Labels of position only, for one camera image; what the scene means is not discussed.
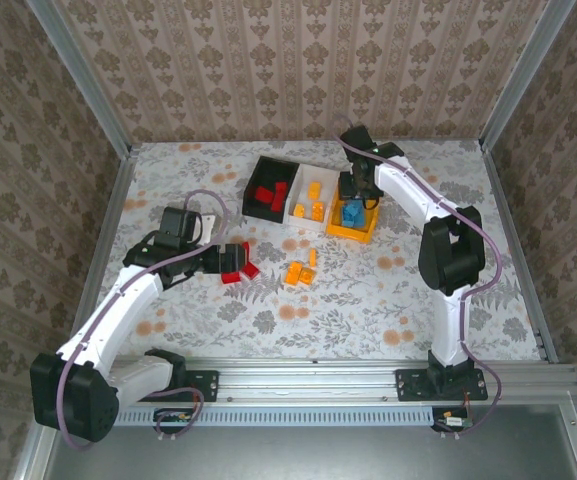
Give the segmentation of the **white plastic bin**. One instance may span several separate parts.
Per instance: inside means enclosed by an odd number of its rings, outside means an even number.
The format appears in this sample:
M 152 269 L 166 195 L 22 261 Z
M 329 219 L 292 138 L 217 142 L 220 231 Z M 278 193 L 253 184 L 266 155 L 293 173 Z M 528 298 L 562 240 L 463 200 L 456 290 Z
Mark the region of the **white plastic bin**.
M 330 216 L 338 177 L 339 171 L 308 164 L 300 164 L 286 198 L 283 224 L 298 229 L 324 232 Z M 322 222 L 312 219 L 312 208 L 315 201 L 308 198 L 308 187 L 311 182 L 321 183 L 321 194 L 317 201 L 325 203 L 325 209 L 323 210 L 324 219 Z M 298 203 L 305 206 L 304 218 L 298 218 L 293 215 L 294 207 Z

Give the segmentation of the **yellow plastic bin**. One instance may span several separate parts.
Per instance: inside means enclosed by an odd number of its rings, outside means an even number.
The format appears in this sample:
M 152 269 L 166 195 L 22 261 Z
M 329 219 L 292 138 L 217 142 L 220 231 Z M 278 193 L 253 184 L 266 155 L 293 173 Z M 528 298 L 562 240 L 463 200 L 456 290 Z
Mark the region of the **yellow plastic bin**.
M 346 202 L 362 202 L 363 211 L 365 212 L 366 224 L 364 228 L 344 228 L 341 225 L 342 210 Z M 379 201 L 378 200 L 362 200 L 357 195 L 353 199 L 342 200 L 338 194 L 338 181 L 335 193 L 333 195 L 330 216 L 327 221 L 326 233 L 335 237 L 340 237 L 348 240 L 354 240 L 359 243 L 368 244 L 373 232 L 376 228 L 379 216 Z

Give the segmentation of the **black plastic bin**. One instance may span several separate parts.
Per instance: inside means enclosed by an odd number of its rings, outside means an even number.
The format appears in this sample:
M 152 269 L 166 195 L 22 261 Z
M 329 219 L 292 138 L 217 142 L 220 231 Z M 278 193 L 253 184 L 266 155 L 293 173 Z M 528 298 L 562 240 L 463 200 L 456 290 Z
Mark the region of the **black plastic bin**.
M 244 216 L 282 224 L 286 207 L 286 198 L 295 178 L 298 166 L 299 164 L 296 162 L 260 156 L 244 190 L 242 214 Z M 271 205 L 263 204 L 255 198 L 255 191 L 258 187 L 264 187 L 275 192 L 276 182 L 286 182 L 288 184 L 288 192 L 285 198 L 284 208 L 280 212 L 273 212 L 271 210 Z

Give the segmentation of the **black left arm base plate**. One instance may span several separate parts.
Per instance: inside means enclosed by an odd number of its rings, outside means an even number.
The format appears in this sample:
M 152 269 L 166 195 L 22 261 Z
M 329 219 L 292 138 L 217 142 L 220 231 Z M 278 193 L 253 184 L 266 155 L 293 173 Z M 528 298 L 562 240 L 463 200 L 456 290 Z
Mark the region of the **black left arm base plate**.
M 138 400 L 145 398 L 164 401 L 189 402 L 194 394 L 179 392 L 181 388 L 194 388 L 203 394 L 204 400 L 214 402 L 219 387 L 219 373 L 215 370 L 186 370 L 175 372 L 164 368 L 149 368 L 138 372 L 128 387 Z

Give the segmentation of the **aluminium side rail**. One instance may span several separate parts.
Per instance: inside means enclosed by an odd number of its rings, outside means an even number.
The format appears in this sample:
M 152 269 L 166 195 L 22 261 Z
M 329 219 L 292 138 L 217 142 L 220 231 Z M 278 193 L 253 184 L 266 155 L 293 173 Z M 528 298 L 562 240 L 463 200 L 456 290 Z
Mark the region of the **aluminium side rail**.
M 88 270 L 79 306 L 74 317 L 71 336 L 74 336 L 79 331 L 96 308 L 97 298 L 103 283 L 105 269 L 109 261 L 123 206 L 132 182 L 140 147 L 141 144 L 131 146 L 127 155 L 120 162 L 92 257 L 92 263 Z
M 549 332 L 547 321 L 532 280 L 493 157 L 490 151 L 484 147 L 482 147 L 482 153 L 487 174 L 490 179 L 492 192 L 499 210 L 501 223 L 507 238 L 508 249 L 514 262 L 518 283 L 521 287 L 527 315 L 533 327 L 533 335 L 536 339 L 540 355 L 543 360 L 548 361 L 549 363 L 559 363 L 560 360 L 552 336 Z

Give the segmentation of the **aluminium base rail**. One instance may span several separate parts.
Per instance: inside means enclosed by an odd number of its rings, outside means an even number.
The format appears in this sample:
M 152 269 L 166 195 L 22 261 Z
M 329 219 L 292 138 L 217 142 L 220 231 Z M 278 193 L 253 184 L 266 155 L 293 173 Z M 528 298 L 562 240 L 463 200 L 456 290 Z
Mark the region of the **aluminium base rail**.
M 424 368 L 414 360 L 189 358 L 190 370 L 219 372 L 219 405 L 374 406 L 398 402 L 395 372 Z M 577 400 L 577 374 L 568 364 L 492 361 L 502 383 L 499 404 Z

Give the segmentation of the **aluminium corner post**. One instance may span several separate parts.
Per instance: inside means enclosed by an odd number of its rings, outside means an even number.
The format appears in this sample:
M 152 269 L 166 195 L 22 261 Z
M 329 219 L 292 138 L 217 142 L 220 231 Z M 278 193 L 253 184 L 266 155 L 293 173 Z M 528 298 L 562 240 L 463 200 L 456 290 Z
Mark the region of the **aluminium corner post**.
M 110 101 L 103 92 L 93 67 L 85 59 L 83 49 L 67 26 L 64 16 L 53 0 L 27 0 L 27 2 L 82 93 L 107 140 L 121 160 L 127 158 L 132 142 L 111 108 Z
M 537 74 L 576 0 L 548 0 L 479 137 L 490 151 Z

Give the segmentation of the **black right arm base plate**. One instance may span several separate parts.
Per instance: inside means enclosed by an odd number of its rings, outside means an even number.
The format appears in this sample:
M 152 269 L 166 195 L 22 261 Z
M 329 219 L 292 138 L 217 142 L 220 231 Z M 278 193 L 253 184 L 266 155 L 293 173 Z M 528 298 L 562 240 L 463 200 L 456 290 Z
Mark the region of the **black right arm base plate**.
M 427 369 L 399 369 L 395 372 L 397 397 L 402 402 L 414 401 L 483 401 L 489 398 L 480 369 L 448 374 Z

